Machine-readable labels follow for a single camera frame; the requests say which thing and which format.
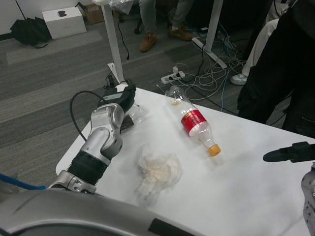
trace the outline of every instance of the black bag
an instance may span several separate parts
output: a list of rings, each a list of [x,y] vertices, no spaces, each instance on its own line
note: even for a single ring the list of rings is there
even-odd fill
[[[16,22],[11,27],[12,36],[23,44],[30,44],[35,48],[43,48],[48,44],[45,44],[42,47],[35,46],[40,42],[48,42],[51,39],[50,32],[47,28],[46,22],[43,19],[35,17],[35,19],[26,18],[17,2],[24,20],[16,20]]]

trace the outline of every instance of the white box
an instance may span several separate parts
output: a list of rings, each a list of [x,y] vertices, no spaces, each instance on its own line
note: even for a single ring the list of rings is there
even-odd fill
[[[86,28],[77,7],[43,11],[43,17],[53,39],[84,33]]]

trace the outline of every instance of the orange bottle cap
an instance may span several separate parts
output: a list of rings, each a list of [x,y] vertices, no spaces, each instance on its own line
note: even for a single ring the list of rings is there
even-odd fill
[[[220,147],[219,147],[217,144],[211,146],[211,147],[208,149],[208,153],[210,154],[210,156],[216,156],[216,155],[218,155],[220,152],[221,152],[221,149],[220,149]]]

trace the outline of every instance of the red label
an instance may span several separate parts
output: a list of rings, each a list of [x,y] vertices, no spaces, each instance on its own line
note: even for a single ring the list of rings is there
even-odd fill
[[[198,110],[193,110],[182,118],[182,125],[185,127],[187,132],[190,132],[192,128],[202,122],[206,122],[206,119]]]

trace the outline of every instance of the person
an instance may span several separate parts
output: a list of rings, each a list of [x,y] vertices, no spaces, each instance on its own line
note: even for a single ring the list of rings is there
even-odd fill
[[[189,13],[193,4],[193,0],[179,0],[176,13],[169,29],[168,36],[183,41],[191,41],[192,34],[185,31],[182,22]],[[139,0],[140,15],[144,25],[145,39],[140,46],[140,51],[145,53],[151,50],[156,44],[158,38],[156,36],[156,0]]]
[[[265,26],[260,31],[256,42],[252,48],[251,54],[247,59],[246,64],[242,69],[242,73],[234,75],[230,78],[231,83],[235,85],[244,85],[246,83],[247,77],[250,74],[251,67],[257,64],[258,59],[264,49],[269,37],[272,32],[276,29],[279,21],[279,15],[282,16],[287,9],[289,8],[288,4],[285,3],[276,3],[276,8],[274,5],[270,7],[268,15],[266,17]]]
[[[315,138],[315,0],[297,0],[270,36],[238,97],[239,116],[266,123],[292,92],[282,129]]]

